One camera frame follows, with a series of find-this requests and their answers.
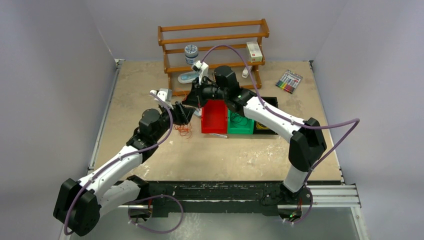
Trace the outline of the red plastic bin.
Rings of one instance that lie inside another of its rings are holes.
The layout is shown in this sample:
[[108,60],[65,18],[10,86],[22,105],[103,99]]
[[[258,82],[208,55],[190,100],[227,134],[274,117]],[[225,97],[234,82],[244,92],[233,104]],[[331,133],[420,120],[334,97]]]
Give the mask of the red plastic bin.
[[226,134],[228,131],[228,109],[223,100],[209,100],[202,108],[201,133]]

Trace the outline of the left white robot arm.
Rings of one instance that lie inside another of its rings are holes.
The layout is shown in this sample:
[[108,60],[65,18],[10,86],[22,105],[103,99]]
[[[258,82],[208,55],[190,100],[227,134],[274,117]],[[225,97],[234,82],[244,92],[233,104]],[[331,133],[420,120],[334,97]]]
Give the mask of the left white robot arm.
[[113,158],[79,180],[65,180],[53,210],[53,216],[63,223],[64,235],[85,236],[119,206],[146,203],[149,191],[139,177],[129,177],[120,184],[117,181],[149,159],[173,126],[188,124],[195,111],[180,102],[145,110],[133,135]]

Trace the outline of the green plastic bin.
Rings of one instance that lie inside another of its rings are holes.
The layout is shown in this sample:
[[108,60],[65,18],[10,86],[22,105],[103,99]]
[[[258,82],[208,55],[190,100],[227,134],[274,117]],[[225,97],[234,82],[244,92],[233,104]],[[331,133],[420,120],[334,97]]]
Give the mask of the green plastic bin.
[[252,135],[254,120],[241,116],[236,112],[227,111],[227,133],[235,135]]

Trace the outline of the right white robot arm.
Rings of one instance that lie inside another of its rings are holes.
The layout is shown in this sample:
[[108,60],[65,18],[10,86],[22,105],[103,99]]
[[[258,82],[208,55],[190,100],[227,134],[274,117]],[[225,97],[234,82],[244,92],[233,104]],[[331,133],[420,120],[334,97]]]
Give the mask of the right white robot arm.
[[285,139],[289,144],[291,166],[283,180],[280,196],[288,204],[298,200],[313,164],[327,149],[319,121],[289,115],[265,102],[258,93],[240,87],[235,72],[227,65],[214,70],[214,80],[207,77],[206,63],[198,61],[191,68],[198,78],[192,82],[183,104],[203,108],[209,101],[223,101],[233,113],[259,122]]

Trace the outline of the black plastic bin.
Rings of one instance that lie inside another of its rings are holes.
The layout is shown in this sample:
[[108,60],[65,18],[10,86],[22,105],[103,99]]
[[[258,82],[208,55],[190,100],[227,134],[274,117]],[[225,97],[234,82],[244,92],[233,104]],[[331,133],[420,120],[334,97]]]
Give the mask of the black plastic bin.
[[[263,96],[262,99],[268,103],[269,105],[278,108],[278,99],[274,96]],[[277,135],[276,132],[265,126],[264,124],[254,121],[253,126],[253,134],[254,135]]]

